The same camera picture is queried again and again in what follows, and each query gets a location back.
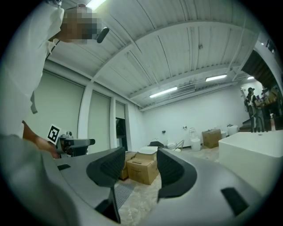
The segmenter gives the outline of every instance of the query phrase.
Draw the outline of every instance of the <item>white column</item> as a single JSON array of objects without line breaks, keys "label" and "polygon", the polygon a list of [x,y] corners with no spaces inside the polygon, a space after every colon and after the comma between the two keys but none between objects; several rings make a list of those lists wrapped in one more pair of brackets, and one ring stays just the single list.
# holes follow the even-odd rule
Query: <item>white column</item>
[{"label": "white column", "polygon": [[261,42],[259,41],[256,42],[254,49],[261,56],[261,58],[265,61],[270,71],[273,73],[275,80],[278,83],[279,89],[281,93],[283,94],[282,80],[281,80],[282,71],[279,65],[277,64],[274,58],[274,55],[269,51],[268,48],[265,47],[265,45],[262,45]]},{"label": "white column", "polygon": [[86,139],[88,138],[88,115],[89,106],[92,98],[92,83],[87,84],[84,89],[84,94],[80,103],[80,113],[78,121],[78,138]]},{"label": "white column", "polygon": [[110,148],[116,148],[117,135],[116,135],[116,98],[115,97],[111,97],[111,102],[110,102],[109,136],[110,136]]},{"label": "white column", "polygon": [[129,104],[125,104],[125,123],[126,123],[126,137],[127,137],[127,146],[128,151],[134,151],[131,141],[131,132],[130,132],[130,109]]}]

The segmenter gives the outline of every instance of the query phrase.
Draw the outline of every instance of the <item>person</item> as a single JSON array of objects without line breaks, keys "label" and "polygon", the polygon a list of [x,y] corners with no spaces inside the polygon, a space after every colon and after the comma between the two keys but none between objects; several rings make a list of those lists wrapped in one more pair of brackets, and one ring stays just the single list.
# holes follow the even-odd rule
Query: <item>person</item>
[{"label": "person", "polygon": [[258,129],[259,131],[263,131],[263,118],[262,114],[258,110],[258,107],[262,105],[261,102],[259,102],[254,95],[254,88],[248,88],[248,95],[246,98],[246,103],[248,104],[248,110],[249,110],[249,116],[252,119],[252,126],[253,129]]},{"label": "person", "polygon": [[54,39],[83,43],[95,39],[99,32],[99,19],[85,4],[66,11],[61,0],[38,5],[14,34],[0,63],[0,135],[17,135],[59,157],[55,146],[32,132],[23,120],[30,108],[36,113],[34,90],[46,56],[56,46]]}]

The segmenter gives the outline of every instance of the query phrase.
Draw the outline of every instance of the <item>light fixture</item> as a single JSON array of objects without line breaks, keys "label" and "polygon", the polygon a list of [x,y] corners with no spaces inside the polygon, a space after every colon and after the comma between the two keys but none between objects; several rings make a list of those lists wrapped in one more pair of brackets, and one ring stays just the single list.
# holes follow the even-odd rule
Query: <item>light fixture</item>
[{"label": "light fixture", "polygon": [[105,1],[106,0],[91,0],[87,4],[87,7],[91,8],[92,10],[96,10]]},{"label": "light fixture", "polygon": [[149,97],[150,97],[150,98],[157,97],[157,96],[159,96],[159,95],[166,94],[166,93],[169,93],[169,92],[172,92],[172,91],[175,91],[175,90],[177,90],[177,87],[174,87],[174,88],[171,88],[171,89],[168,89],[168,90],[164,90],[164,91],[162,91],[162,92],[160,92],[160,93],[153,94],[153,95],[151,95],[151,96],[149,96]]},{"label": "light fixture", "polygon": [[226,76],[227,76],[227,75],[218,75],[218,76],[206,78],[205,81],[206,81],[206,82],[209,82],[209,81],[216,80],[216,79],[223,79],[223,78],[225,78]]}]

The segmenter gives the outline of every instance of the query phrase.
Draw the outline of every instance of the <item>gray mat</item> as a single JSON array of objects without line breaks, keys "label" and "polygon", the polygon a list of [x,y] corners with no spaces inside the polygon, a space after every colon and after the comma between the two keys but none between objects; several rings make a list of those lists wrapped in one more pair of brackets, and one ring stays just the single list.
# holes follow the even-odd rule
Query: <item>gray mat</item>
[{"label": "gray mat", "polygon": [[118,185],[114,189],[118,209],[120,209],[120,207],[125,203],[127,198],[129,198],[133,189],[134,189],[133,185]]}]

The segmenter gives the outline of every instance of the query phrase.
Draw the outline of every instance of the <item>tile floor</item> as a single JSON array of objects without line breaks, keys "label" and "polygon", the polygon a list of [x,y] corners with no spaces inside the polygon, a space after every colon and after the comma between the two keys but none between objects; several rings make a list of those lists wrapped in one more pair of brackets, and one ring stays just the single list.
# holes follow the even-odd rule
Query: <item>tile floor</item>
[{"label": "tile floor", "polygon": [[[190,148],[187,148],[183,149],[182,152],[197,158],[219,162],[218,147],[213,149],[204,147],[200,151],[192,151]],[[157,204],[157,194],[161,188],[160,174],[151,185],[144,185],[131,179],[118,181],[116,185],[118,184],[131,184],[134,186],[133,192],[119,209],[119,214],[122,225],[136,226]]]}]

